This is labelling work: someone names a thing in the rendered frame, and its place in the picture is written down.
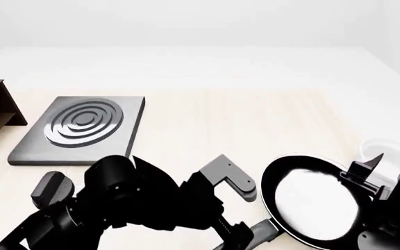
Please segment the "grey induction cooker plate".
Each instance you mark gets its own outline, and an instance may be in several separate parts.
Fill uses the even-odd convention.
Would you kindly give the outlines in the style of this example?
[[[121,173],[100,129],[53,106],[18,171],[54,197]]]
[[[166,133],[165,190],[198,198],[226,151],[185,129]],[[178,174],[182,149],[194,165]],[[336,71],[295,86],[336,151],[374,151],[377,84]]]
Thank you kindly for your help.
[[[12,166],[90,166],[129,157],[143,96],[56,97],[8,156]]]

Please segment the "black frying pan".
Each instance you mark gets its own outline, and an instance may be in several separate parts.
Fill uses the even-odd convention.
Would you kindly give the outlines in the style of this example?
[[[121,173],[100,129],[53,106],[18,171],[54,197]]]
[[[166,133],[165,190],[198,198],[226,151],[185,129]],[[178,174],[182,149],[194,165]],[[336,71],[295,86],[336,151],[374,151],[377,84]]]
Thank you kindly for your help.
[[[358,250],[371,198],[340,180],[343,166],[313,156],[273,160],[261,177],[260,197],[270,216],[251,227],[245,250],[289,235],[319,250]]]

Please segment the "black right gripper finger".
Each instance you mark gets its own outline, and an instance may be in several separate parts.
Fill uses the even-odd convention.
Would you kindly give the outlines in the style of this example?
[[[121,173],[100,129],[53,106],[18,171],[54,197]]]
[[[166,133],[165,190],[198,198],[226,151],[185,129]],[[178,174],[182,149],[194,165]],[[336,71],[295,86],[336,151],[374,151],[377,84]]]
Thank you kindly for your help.
[[[370,174],[372,174],[372,172],[378,166],[383,156],[384,153],[381,153],[377,157],[367,162],[353,161],[349,166],[347,174],[360,181],[366,181]]]

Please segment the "white bowl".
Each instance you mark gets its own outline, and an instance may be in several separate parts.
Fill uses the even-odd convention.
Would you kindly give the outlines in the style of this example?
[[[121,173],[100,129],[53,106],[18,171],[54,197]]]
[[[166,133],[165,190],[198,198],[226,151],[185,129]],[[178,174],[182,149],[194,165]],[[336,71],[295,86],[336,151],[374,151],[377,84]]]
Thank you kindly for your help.
[[[367,162],[383,154],[368,181],[374,185],[395,185],[400,175],[400,143],[388,139],[364,141],[358,150],[358,159]]]

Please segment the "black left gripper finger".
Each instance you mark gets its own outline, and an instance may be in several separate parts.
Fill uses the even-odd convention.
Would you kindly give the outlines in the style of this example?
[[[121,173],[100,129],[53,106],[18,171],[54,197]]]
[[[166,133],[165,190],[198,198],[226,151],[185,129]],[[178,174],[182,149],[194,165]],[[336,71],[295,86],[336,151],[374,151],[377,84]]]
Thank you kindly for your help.
[[[217,233],[223,239],[217,250],[245,250],[254,237],[252,230],[244,222],[233,226],[220,222]]]

